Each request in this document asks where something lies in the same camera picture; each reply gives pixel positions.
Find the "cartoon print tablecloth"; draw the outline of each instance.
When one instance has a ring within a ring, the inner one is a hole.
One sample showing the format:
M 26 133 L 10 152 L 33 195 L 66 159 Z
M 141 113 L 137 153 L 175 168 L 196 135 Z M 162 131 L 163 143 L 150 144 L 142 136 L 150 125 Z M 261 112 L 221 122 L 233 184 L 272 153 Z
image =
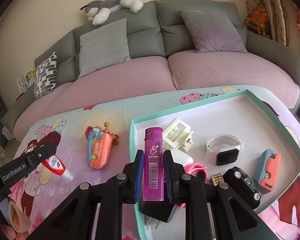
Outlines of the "cartoon print tablecloth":
M 31 220 L 28 233 L 36 227 L 82 182 L 92 185 L 104 183 L 121 173 L 129 162 L 129 127 L 133 118 L 175 107 L 180 104 L 218 96 L 219 94 L 249 89 L 260 98 L 286 126 L 300 147 L 300 125 L 291 112 L 270 91 L 249 85 L 179 90 L 120 101 L 58 114 L 37 122 L 23 139 L 16 157 L 46 143 L 57 146 L 57 155 L 74 174 L 74 180 L 65 183 L 42 164 L 12 188 L 10 200 Z M 102 170 L 87 164 L 88 126 L 102 126 L 107 121 L 110 131 L 120 136 L 113 146 L 109 164 Z M 294 240 L 300 235 L 300 176 L 274 204 L 260 214 L 265 223 L 281 239 Z M 122 239 L 139 239 L 133 205 L 123 205 Z

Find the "purple pillow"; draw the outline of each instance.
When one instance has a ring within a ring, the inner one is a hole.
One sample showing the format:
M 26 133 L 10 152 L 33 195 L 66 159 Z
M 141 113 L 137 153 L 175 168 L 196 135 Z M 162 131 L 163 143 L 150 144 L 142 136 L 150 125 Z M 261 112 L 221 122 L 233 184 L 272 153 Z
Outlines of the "purple pillow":
M 197 53 L 247 50 L 233 24 L 224 13 L 179 10 Z

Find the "purple lighter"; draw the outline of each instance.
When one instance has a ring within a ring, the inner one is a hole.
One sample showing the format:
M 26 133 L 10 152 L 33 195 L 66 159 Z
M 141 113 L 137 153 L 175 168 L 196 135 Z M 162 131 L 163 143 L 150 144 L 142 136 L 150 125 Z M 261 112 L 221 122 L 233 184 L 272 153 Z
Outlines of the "purple lighter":
M 161 127 L 146 129 L 143 200 L 163 201 L 163 141 Z

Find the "sofa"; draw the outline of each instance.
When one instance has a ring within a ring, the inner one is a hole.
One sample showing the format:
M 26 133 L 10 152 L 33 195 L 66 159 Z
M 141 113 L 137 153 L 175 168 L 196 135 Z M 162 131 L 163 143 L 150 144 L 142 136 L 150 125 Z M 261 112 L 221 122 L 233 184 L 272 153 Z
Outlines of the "sofa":
M 225 13 L 249 53 L 197 54 L 177 10 Z M 80 36 L 127 19 L 131 61 L 78 79 Z M 157 0 L 138 13 L 111 13 L 100 26 L 79 26 L 34 60 L 37 67 L 57 52 L 57 89 L 34 100 L 30 87 L 11 106 L 2 123 L 21 141 L 37 121 L 63 112 L 119 99 L 173 90 L 238 84 L 270 90 L 293 113 L 300 105 L 300 53 L 242 27 L 236 5 L 210 0 Z

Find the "watch screen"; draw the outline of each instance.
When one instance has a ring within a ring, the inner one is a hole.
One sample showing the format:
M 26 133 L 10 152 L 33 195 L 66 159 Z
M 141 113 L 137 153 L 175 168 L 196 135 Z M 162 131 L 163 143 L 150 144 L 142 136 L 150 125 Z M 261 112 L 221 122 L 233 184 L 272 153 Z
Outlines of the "watch screen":
M 217 166 L 226 165 L 229 163 L 234 163 L 238 158 L 239 150 L 233 149 L 225 152 L 220 152 L 217 155 Z

